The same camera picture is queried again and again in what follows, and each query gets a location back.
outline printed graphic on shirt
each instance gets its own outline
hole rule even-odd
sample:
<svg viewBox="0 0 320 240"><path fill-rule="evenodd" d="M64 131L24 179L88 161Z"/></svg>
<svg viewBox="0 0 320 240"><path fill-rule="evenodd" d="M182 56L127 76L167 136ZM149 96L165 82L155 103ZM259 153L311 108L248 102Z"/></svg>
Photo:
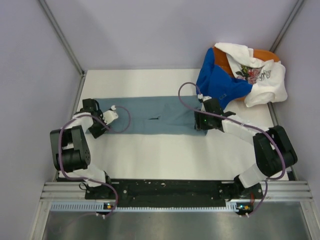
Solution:
<svg viewBox="0 0 320 240"><path fill-rule="evenodd" d="M262 67L253 68L249 66L241 65L241 71L235 73L237 79L246 80L249 84L255 84L257 80L263 81L265 78L270 78L271 70L261 72Z"/></svg>

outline gray wall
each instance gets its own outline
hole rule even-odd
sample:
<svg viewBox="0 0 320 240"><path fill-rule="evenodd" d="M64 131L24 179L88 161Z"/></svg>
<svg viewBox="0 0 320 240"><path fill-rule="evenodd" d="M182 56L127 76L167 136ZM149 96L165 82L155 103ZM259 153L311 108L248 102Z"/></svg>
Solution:
<svg viewBox="0 0 320 240"><path fill-rule="evenodd" d="M269 49L297 0L47 0L90 69L200 67L215 42Z"/></svg>
<svg viewBox="0 0 320 240"><path fill-rule="evenodd" d="M306 1L276 51L286 67L288 99L275 105L299 157L296 170L308 180L320 209L320 1Z"/></svg>
<svg viewBox="0 0 320 240"><path fill-rule="evenodd" d="M0 239L31 230L79 76L36 0L0 1Z"/></svg>

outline blue-gray pants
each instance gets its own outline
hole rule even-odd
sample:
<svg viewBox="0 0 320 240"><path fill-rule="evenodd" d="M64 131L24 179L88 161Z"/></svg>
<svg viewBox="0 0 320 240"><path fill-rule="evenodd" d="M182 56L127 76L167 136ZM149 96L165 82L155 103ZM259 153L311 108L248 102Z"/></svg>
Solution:
<svg viewBox="0 0 320 240"><path fill-rule="evenodd" d="M97 98L100 109L105 112L112 105L122 106L131 114L131 125L125 134L173 134L202 135L206 131L195 130L195 114L181 104L177 96ZM201 108L197 96L182 96L182 100L193 108ZM110 124L115 131L128 124L128 114L118 108L119 118Z"/></svg>

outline clothing pile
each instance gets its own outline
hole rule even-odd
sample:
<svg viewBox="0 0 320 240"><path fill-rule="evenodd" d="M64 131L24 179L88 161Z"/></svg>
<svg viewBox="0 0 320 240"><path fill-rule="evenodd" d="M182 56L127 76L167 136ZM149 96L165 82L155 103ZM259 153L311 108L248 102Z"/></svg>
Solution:
<svg viewBox="0 0 320 240"><path fill-rule="evenodd" d="M245 97L247 107L287 99L286 69L280 61L255 58L254 50L244 45L219 42L214 46L226 53L234 77L215 64L214 51L210 48L196 82L204 96L217 98L223 109L241 97Z"/></svg>

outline blue sweatshirt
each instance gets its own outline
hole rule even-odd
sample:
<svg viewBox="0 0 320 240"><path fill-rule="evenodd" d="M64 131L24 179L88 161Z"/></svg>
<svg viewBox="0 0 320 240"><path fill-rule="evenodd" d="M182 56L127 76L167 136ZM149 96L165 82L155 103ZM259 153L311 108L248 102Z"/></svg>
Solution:
<svg viewBox="0 0 320 240"><path fill-rule="evenodd" d="M221 67L215 65L213 48L206 52L196 85L203 96L218 99L223 109L230 101L248 95L252 89L252 85L247 81L230 77Z"/></svg>

